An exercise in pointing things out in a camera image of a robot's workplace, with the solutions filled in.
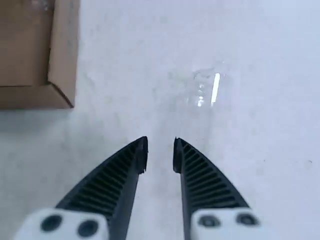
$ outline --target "white floor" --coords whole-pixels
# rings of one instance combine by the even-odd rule
[[[83,0],[76,108],[0,112],[1,239],[146,135],[127,239],[182,240],[178,134],[282,239],[319,239],[319,12],[315,0]],[[183,107],[190,76],[217,66],[201,118]]]

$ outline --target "ribbed rubber pad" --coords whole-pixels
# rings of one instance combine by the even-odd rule
[[[110,240],[125,240],[139,174],[148,158],[146,136],[128,144],[82,179],[56,206],[59,209],[102,214]]]
[[[223,173],[181,138],[174,141],[173,170],[181,175],[185,240],[190,239],[190,220],[195,211],[249,207]]]

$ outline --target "box flap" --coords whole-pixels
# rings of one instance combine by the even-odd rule
[[[0,87],[0,109],[66,109],[69,104],[53,85]]]
[[[80,0],[56,0],[49,60],[48,80],[74,105]]]
[[[54,10],[36,2],[0,2],[0,86],[46,83]]]

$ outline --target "screw hole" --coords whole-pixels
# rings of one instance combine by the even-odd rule
[[[200,217],[198,224],[206,228],[216,228],[221,225],[220,221],[213,215]]]
[[[78,227],[78,234],[83,238],[93,236],[98,230],[98,223],[95,220],[86,220]]]
[[[249,213],[240,213],[236,217],[236,222],[238,224],[246,225],[246,226],[256,226],[259,225],[259,221]]]
[[[60,215],[50,215],[46,217],[41,223],[41,230],[49,233],[57,230],[61,225],[62,217]]]

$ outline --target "white surface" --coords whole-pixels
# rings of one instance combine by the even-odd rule
[[[205,146],[191,144],[282,239],[319,239],[319,12],[315,0],[82,1],[76,108],[0,113],[1,238],[147,135],[127,239],[181,240],[172,105],[186,76],[222,61]]]
[[[249,214],[254,216],[259,222],[257,225],[244,225],[237,222],[238,214]],[[214,216],[219,226],[208,227],[200,224],[202,216]],[[192,240],[277,240],[273,236],[273,231],[266,226],[255,214],[247,207],[243,208],[220,208],[220,209],[201,209],[196,211],[191,217],[190,235]]]
[[[54,215],[61,216],[60,225],[53,231],[43,231],[40,228],[43,221]],[[54,208],[43,208],[29,214],[13,240],[83,240],[84,237],[78,234],[78,228],[88,220],[95,221],[97,229],[92,236],[85,237],[86,240],[109,240],[108,225],[104,216]]]

